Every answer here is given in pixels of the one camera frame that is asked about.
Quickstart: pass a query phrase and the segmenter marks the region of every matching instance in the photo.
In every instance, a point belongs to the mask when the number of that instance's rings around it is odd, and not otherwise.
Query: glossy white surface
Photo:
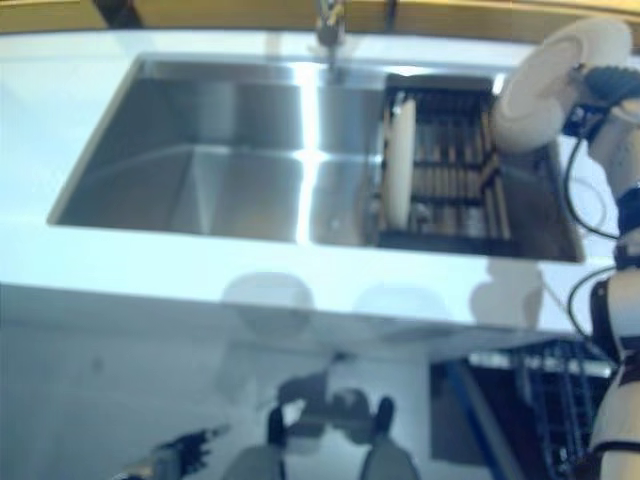
[[[503,43],[350,35],[342,55],[507,71],[530,50]],[[0,282],[224,301],[239,279],[282,273],[292,277],[289,284],[275,291],[248,288],[239,297],[236,289],[233,300],[299,306],[295,293],[303,288],[310,292],[305,306],[318,310],[568,332],[559,302],[581,276],[611,261],[612,244],[591,237],[584,238],[586,263],[571,265],[48,225],[56,198],[131,61],[152,51],[317,54],[314,36],[304,33],[0,37]],[[564,159],[570,146],[563,140]],[[615,207],[600,167],[585,158],[578,162],[576,178],[579,210],[614,229]],[[585,299],[586,294],[579,297],[582,303]],[[584,306],[578,311],[586,315]]]
[[[455,397],[430,395],[427,345],[411,324],[20,287],[3,295],[3,480],[110,478],[163,441],[228,423],[209,467],[189,477],[219,479],[264,441],[276,402],[288,425],[302,415],[316,426],[290,437],[288,478],[352,480],[383,396],[396,405],[392,436],[422,478],[491,478],[434,452],[432,402],[457,422],[454,449],[470,449],[473,437]],[[428,335],[438,336],[446,339],[442,327]],[[351,359],[327,371],[336,352]],[[347,417],[336,397],[352,405]]]

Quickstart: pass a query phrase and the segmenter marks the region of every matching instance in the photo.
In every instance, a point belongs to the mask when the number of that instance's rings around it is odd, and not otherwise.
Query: stainless steel sink
[[[140,60],[57,222],[362,244],[384,78]]]
[[[501,72],[236,60],[136,60],[50,222],[581,259],[555,146],[518,158],[491,149],[485,118]],[[419,99],[419,131],[433,143],[416,149],[410,227],[400,232],[385,231],[379,208],[382,112],[399,92]],[[485,164],[500,165],[499,180]],[[416,172],[448,193],[420,191]],[[473,178],[493,182],[476,187],[484,199],[468,196]]]

